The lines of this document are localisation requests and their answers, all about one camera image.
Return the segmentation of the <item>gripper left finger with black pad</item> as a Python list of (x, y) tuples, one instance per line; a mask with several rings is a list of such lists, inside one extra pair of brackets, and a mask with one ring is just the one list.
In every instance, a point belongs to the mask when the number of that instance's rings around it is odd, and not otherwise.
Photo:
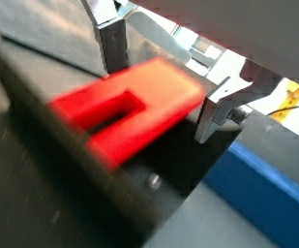
[(81, 0), (94, 25), (95, 38), (109, 74), (129, 67), (126, 21), (114, 0)]

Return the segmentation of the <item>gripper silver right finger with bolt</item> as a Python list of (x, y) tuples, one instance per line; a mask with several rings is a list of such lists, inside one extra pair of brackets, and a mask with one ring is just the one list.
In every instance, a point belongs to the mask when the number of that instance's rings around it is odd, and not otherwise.
[(239, 77), (250, 82), (250, 85), (234, 93), (219, 97), (225, 88), (230, 84), (230, 77), (226, 77), (222, 83), (214, 88), (205, 97), (198, 120), (195, 139), (199, 143), (206, 143), (213, 134), (225, 125), (226, 121), (233, 118), (234, 111), (241, 106), (267, 97), (278, 87), (282, 76), (258, 65), (251, 60), (246, 60)]

